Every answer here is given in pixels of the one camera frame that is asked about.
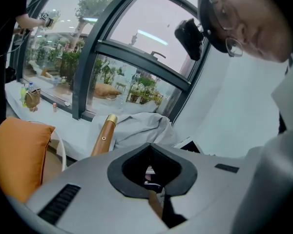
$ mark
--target person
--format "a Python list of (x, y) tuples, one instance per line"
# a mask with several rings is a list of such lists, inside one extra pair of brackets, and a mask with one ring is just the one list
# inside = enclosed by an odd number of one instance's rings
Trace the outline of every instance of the person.
[[(21, 29), (45, 26), (45, 20), (28, 16), (26, 2), (26, 0), (1, 0), (0, 4), (0, 124), (6, 119), (5, 64), (12, 35), (19, 34)], [(16, 22), (20, 28), (14, 29)]]
[[(246, 52), (293, 63), (293, 0), (198, 0), (198, 19), (204, 36), (230, 57)], [(285, 130), (280, 116), (279, 133)]]

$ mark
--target window handle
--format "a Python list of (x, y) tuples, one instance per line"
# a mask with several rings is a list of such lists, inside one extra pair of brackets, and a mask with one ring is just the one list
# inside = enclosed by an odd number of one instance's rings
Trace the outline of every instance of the window handle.
[(166, 56), (164, 56), (163, 54), (161, 54), (161, 53), (159, 53), (159, 52), (152, 51), (152, 52), (151, 52), (151, 56), (154, 56), (154, 54), (158, 54), (158, 55), (160, 55), (160, 56), (162, 56), (162, 57), (164, 57), (164, 58), (166, 59)]

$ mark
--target white cloth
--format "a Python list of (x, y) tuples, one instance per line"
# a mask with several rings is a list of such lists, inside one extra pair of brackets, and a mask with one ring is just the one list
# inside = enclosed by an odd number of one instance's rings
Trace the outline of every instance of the white cloth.
[[(96, 115), (92, 122), (87, 139), (90, 156), (104, 125), (107, 115)], [(139, 113), (135, 115), (117, 116), (117, 125), (109, 150), (128, 147), (144, 143), (176, 144), (176, 134), (171, 122), (165, 116), (155, 113)]]

